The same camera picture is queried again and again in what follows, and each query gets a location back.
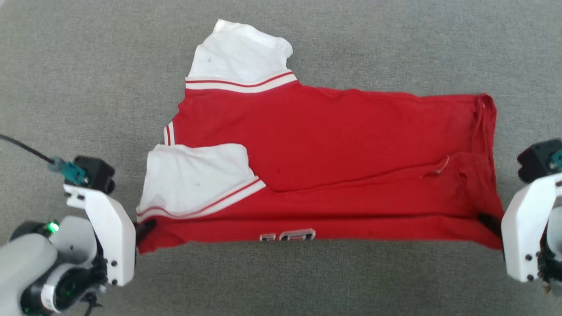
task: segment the red fabric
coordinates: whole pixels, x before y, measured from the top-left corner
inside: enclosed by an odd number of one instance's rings
[[[485,94],[416,97],[299,82],[253,94],[186,89],[175,143],[240,143],[268,187],[203,218],[152,218],[157,227],[139,251],[309,228],[316,238],[472,240],[500,249],[477,219],[503,216],[495,121]]]

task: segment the red stripe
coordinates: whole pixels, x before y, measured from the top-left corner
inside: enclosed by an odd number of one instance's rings
[[[168,136],[168,145],[172,145],[171,137],[170,137],[170,126],[166,126],[166,134]]]
[[[240,191],[242,191],[242,190],[244,190],[244,189],[247,189],[248,187],[250,187],[250,186],[256,184],[258,181],[259,181],[259,179],[256,179],[256,180],[253,181],[252,183],[250,183],[250,184],[248,184],[248,185],[246,185],[246,186],[244,186],[244,187],[242,187],[242,188],[240,188],[240,189],[238,189],[238,190],[232,192],[231,194],[229,194],[229,195],[227,195],[227,196],[221,198],[220,200],[214,202],[213,204],[207,205],[207,206],[205,206],[204,208],[202,208],[201,210],[198,210],[198,211],[196,211],[196,212],[193,212],[193,213],[191,213],[191,214],[189,214],[189,215],[196,215],[196,214],[199,214],[199,213],[201,213],[201,212],[207,210],[208,208],[212,207],[213,205],[217,205],[218,203],[221,203],[222,201],[228,199],[229,197],[235,195],[236,193],[239,193]],[[164,208],[162,208],[162,207],[153,206],[153,207],[149,207],[149,208],[145,209],[144,211],[140,212],[139,214],[137,214],[137,216],[142,216],[142,215],[146,214],[146,212],[151,211],[151,210],[162,210],[162,211],[164,211],[164,212],[170,214],[170,212],[168,212],[166,209],[164,209]]]
[[[258,86],[260,86],[260,85],[266,84],[266,83],[268,83],[268,82],[270,82],[270,81],[273,81],[273,80],[275,80],[275,79],[279,79],[279,78],[281,78],[281,77],[284,77],[284,76],[286,76],[286,75],[291,75],[291,74],[293,74],[292,71],[291,71],[291,72],[288,72],[288,73],[285,73],[285,74],[280,74],[280,75],[275,76],[275,77],[273,77],[273,78],[270,78],[270,79],[268,79],[268,80],[266,80],[266,81],[264,81],[264,82],[257,83],[257,84],[250,84],[250,85],[239,84],[239,83],[235,83],[235,82],[222,81],[222,80],[193,80],[193,81],[188,81],[188,80],[186,80],[185,83],[225,83],[225,84],[237,85],[237,86],[243,87],[243,88],[253,88],[253,87],[258,87]]]

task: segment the green led indicator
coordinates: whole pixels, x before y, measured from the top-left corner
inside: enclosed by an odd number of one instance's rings
[[[50,222],[47,224],[47,230],[51,233],[54,234],[58,231],[58,224],[55,222]]]

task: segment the t-shirt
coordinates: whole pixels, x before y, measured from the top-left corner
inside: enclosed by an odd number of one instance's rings
[[[149,153],[140,252],[189,241],[500,238],[486,94],[417,97],[301,84],[291,45],[219,20]]]

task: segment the black cable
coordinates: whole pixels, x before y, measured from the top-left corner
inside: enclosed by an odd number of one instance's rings
[[[23,149],[25,149],[25,150],[31,152],[33,155],[35,155],[35,156],[37,156],[37,157],[43,159],[44,161],[48,162],[48,163],[51,164],[51,165],[55,163],[55,161],[52,160],[51,158],[45,156],[44,154],[38,152],[37,150],[35,150],[35,149],[29,147],[28,145],[26,145],[26,144],[24,144],[24,143],[22,143],[22,142],[20,142],[20,141],[17,141],[17,140],[15,140],[15,139],[11,138],[11,137],[8,137],[8,136],[6,136],[6,135],[0,134],[0,139],[4,139],[4,140],[7,141],[7,142],[10,142],[10,143],[12,143],[12,144],[14,144],[14,145],[16,145],[16,146],[19,146],[19,147],[21,147],[21,148],[23,148]]]

